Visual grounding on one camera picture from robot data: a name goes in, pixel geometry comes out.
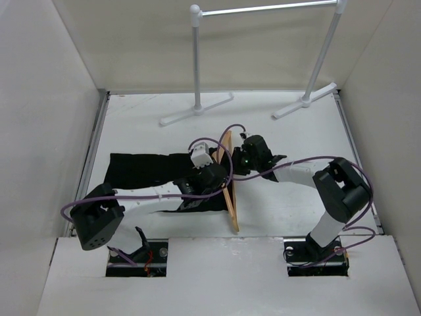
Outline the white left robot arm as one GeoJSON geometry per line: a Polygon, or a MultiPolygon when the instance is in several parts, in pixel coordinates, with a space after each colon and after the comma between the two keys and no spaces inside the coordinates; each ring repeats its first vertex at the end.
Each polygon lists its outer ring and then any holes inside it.
{"type": "Polygon", "coordinates": [[[184,212],[195,209],[222,190],[229,176],[213,163],[198,173],[160,186],[115,190],[100,184],[70,210],[70,218],[84,251],[106,246],[127,264],[136,266],[151,251],[135,222],[138,212],[184,212]]]}

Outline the black trousers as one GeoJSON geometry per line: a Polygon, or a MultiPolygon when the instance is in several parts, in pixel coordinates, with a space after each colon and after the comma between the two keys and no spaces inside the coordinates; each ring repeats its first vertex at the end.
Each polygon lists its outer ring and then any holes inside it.
{"type": "Polygon", "coordinates": [[[110,154],[104,182],[115,189],[136,190],[160,186],[197,172],[186,153],[110,154]]]}

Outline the wooden clothes hanger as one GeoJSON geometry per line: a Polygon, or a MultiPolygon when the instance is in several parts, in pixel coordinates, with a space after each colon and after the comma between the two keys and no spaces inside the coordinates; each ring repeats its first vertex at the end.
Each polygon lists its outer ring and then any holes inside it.
{"type": "MultiPolygon", "coordinates": [[[[230,152],[230,155],[233,153],[234,147],[232,145],[232,132],[230,130],[224,133],[222,139],[220,140],[220,143],[228,149],[228,151],[230,152]]],[[[219,164],[221,164],[222,159],[227,156],[228,155],[224,152],[222,148],[217,149],[212,154],[212,158],[219,164]]],[[[224,194],[224,199],[226,202],[226,206],[228,208],[228,214],[230,216],[232,228],[234,230],[234,233],[237,234],[239,232],[239,225],[237,221],[236,196],[235,196],[234,184],[231,185],[231,190],[229,190],[229,187],[227,186],[223,188],[222,193],[224,194]]]]}

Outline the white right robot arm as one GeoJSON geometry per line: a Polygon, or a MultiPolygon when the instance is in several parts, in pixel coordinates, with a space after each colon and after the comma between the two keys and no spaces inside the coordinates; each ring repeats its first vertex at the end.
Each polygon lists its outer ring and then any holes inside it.
{"type": "Polygon", "coordinates": [[[286,161],[285,155],[273,155],[260,135],[242,133],[243,144],[234,149],[234,174],[242,180],[255,177],[277,183],[294,183],[314,188],[325,212],[305,238],[305,253],[310,262],[325,259],[334,252],[339,233],[355,223],[352,218],[367,212],[373,201],[372,185],[362,171],[343,157],[316,156],[286,161]]]}

